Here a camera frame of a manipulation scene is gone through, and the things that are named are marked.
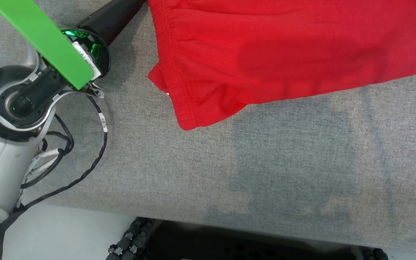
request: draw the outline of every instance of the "gray tablecloth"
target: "gray tablecloth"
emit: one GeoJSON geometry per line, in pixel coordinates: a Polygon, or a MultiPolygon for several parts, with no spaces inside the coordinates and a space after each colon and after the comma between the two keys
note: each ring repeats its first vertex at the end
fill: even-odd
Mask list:
{"type": "MultiPolygon", "coordinates": [[[[41,0],[75,24],[107,0],[41,0]]],[[[149,8],[111,47],[100,81],[109,145],[96,170],[48,200],[71,207],[416,251],[416,76],[333,94],[251,105],[216,125],[180,130],[147,74],[158,61],[149,8]]],[[[0,16],[0,63],[25,57],[0,16]]],[[[76,146],[31,198],[89,168],[97,114],[70,96],[59,114],[76,146]]]]}

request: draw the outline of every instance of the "robotic arm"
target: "robotic arm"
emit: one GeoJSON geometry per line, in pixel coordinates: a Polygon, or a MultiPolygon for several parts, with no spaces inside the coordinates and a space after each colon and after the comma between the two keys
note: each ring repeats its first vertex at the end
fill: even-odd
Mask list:
{"type": "MultiPolygon", "coordinates": [[[[42,152],[40,145],[55,117],[58,101],[69,94],[104,97],[102,88],[94,80],[109,72],[108,46],[142,7],[142,3],[143,0],[112,0],[78,25],[61,28],[63,35],[94,72],[94,77],[84,87],[73,86],[59,72],[59,68],[30,44],[24,64],[0,68],[0,237],[21,213],[35,204],[30,203],[24,210],[14,211],[23,180],[33,169],[34,158],[42,152]]],[[[103,117],[101,120],[106,132],[105,120],[103,117]]],[[[106,135],[99,158],[94,163],[97,164],[102,156],[105,144],[106,135]]],[[[75,185],[87,176],[88,171],[76,182],[41,197],[39,201],[75,185]]]]}

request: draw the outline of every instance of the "green bar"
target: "green bar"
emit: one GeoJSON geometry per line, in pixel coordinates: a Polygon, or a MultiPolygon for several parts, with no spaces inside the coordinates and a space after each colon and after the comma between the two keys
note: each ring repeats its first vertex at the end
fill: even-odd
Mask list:
{"type": "Polygon", "coordinates": [[[91,67],[32,0],[0,0],[0,13],[76,89],[92,79],[91,67]]]}

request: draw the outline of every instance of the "red cloth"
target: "red cloth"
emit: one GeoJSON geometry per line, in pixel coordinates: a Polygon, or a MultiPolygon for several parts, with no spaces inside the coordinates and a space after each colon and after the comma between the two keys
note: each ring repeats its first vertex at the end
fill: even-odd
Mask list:
{"type": "Polygon", "coordinates": [[[416,0],[149,0],[159,63],[184,130],[247,104],[416,74],[416,0]]]}

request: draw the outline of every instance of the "white label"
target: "white label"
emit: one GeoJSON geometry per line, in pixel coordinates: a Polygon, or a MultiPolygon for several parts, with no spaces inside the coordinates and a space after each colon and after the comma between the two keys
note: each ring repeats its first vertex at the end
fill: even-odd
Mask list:
{"type": "Polygon", "coordinates": [[[97,68],[96,64],[94,64],[94,61],[92,61],[91,57],[89,57],[89,55],[86,54],[86,51],[83,50],[83,48],[80,46],[80,44],[78,42],[74,42],[74,43],[72,43],[72,45],[76,49],[76,51],[78,51],[78,53],[81,55],[81,57],[83,57],[83,59],[89,64],[92,71],[94,71],[94,77],[91,79],[91,81],[100,77],[102,75],[101,72],[97,68]]]}
{"type": "Polygon", "coordinates": [[[104,129],[104,133],[108,132],[109,130],[107,129],[107,122],[105,121],[104,114],[99,113],[99,118],[100,122],[102,122],[102,128],[104,129]]]}

